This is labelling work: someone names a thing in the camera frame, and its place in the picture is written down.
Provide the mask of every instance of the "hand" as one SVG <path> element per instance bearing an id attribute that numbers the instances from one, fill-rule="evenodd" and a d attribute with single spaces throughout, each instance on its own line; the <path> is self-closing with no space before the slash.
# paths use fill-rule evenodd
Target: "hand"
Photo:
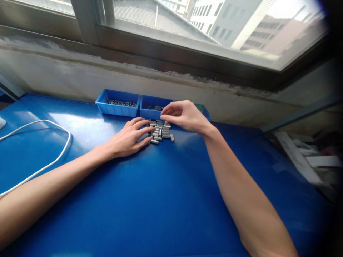
<path id="1" fill-rule="evenodd" d="M 109 141 L 101 145 L 102 152 L 105 152 L 106 160 L 109 161 L 118 157 L 126 157 L 138 152 L 143 146 L 147 145 L 152 137 L 147 137 L 137 143 L 137 140 L 144 134 L 153 131 L 155 127 L 145 127 L 139 130 L 141 126 L 150 124 L 150 121 L 144 118 L 134 118 L 128 121 L 124 128 L 120 130 Z"/>
<path id="2" fill-rule="evenodd" d="M 188 100 L 168 104 L 161 112 L 161 119 L 202 136 L 214 128 L 194 103 Z"/>

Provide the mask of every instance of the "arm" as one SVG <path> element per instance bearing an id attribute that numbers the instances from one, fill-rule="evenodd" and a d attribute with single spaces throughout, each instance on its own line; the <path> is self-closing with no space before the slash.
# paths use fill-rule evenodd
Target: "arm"
<path id="1" fill-rule="evenodd" d="M 199 133 L 206 144 L 223 200 L 251 256 L 298 256 L 271 202 L 237 159 L 219 130 L 190 101 L 172 102 L 161 119 Z"/>
<path id="2" fill-rule="evenodd" d="M 24 233 L 55 203 L 104 162 L 129 156 L 147 145 L 151 137 L 137 140 L 154 130 L 143 118 L 128 121 L 105 144 L 85 155 L 28 181 L 0 198 L 0 251 Z"/>

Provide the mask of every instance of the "blue table surface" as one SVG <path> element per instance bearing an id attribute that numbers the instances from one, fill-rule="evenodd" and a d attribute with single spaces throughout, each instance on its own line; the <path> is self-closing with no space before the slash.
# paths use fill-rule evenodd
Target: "blue table surface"
<path id="1" fill-rule="evenodd" d="M 0 137 L 36 120 L 73 135 L 65 164 L 106 142 L 130 119 L 94 104 L 25 95 L 0 112 Z M 256 128 L 213 122 L 270 199 L 300 255 L 320 240 L 330 204 Z M 163 140 L 110 161 L 61 199 L 1 256 L 249 256 L 220 195 L 205 144 L 172 125 Z M 60 154 L 67 133 L 31 125 L 0 142 L 3 192 Z"/>

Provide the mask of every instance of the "blue plastic bin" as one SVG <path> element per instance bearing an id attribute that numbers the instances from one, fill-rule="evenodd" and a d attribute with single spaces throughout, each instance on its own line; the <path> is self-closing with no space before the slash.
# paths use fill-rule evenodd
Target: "blue plastic bin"
<path id="1" fill-rule="evenodd" d="M 140 99 L 140 115 L 141 117 L 146 118 L 146 119 L 159 120 L 162 111 L 150 110 L 148 109 L 148 106 L 151 105 L 152 107 L 154 107 L 155 105 L 159 105 L 161 107 L 166 107 L 171 102 L 173 102 L 172 99 L 143 95 Z M 209 112 L 207 111 L 204 105 L 202 106 L 204 108 L 204 116 L 208 120 L 211 120 L 212 118 Z"/>
<path id="2" fill-rule="evenodd" d="M 136 103 L 137 107 L 108 104 L 108 99 Z M 136 117 L 140 104 L 140 95 L 105 89 L 97 98 L 95 104 L 102 114 Z"/>

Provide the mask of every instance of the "white cable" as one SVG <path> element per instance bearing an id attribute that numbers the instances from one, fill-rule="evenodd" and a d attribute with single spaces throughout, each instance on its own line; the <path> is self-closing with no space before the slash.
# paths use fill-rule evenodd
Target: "white cable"
<path id="1" fill-rule="evenodd" d="M 11 189 L 8 189 L 6 192 L 0 194 L 0 198 L 3 197 L 3 196 L 5 196 L 5 195 L 8 194 L 9 192 L 12 192 L 12 191 L 15 190 L 17 187 L 20 187 L 22 184 L 28 182 L 31 178 L 33 178 L 33 177 L 36 176 L 37 174 L 41 173 L 43 170 L 49 168 L 51 165 L 53 165 L 55 162 L 57 162 L 57 161 L 61 158 L 61 156 L 64 154 L 65 149 L 67 148 L 67 145 L 69 144 L 69 141 L 70 141 L 70 138 L 71 138 L 71 134 L 70 134 L 70 132 L 69 132 L 66 128 L 61 127 L 60 125 L 57 125 L 56 123 L 54 123 L 54 122 L 52 122 L 52 121 L 49 121 L 49 120 L 38 120 L 38 121 L 31 122 L 31 123 L 29 123 L 29 124 L 26 124 L 26 125 L 24 125 L 24 126 L 18 128 L 18 129 L 16 129 L 15 131 L 9 133 L 8 135 L 6 135 L 6 136 L 4 136 L 4 137 L 0 137 L 0 141 L 1 141 L 1 140 L 4 140 L 5 138 L 8 138 L 8 137 L 11 136 L 11 135 L 13 135 L 13 134 L 14 134 L 15 132 L 17 132 L 18 130 L 21 130 L 21 129 L 23 129 L 23 128 L 25 128 L 25 127 L 31 125 L 31 124 L 34 124 L 34 123 L 37 123 L 37 122 L 40 122 L 40 121 L 47 121 L 47 122 L 50 122 L 50 123 L 52 123 L 52 124 L 54 124 L 54 125 L 60 127 L 61 129 L 65 130 L 66 132 L 68 132 L 67 143 L 65 143 L 65 146 L 64 146 L 64 148 L 63 148 L 61 154 L 57 157 L 57 159 L 56 159 L 55 161 L 53 161 L 52 163 L 46 165 L 44 168 L 41 168 L 39 171 L 33 173 L 31 176 L 29 176 L 28 178 L 24 179 L 24 180 L 23 180 L 22 182 L 20 182 L 18 185 L 14 186 L 14 187 L 12 187 Z"/>

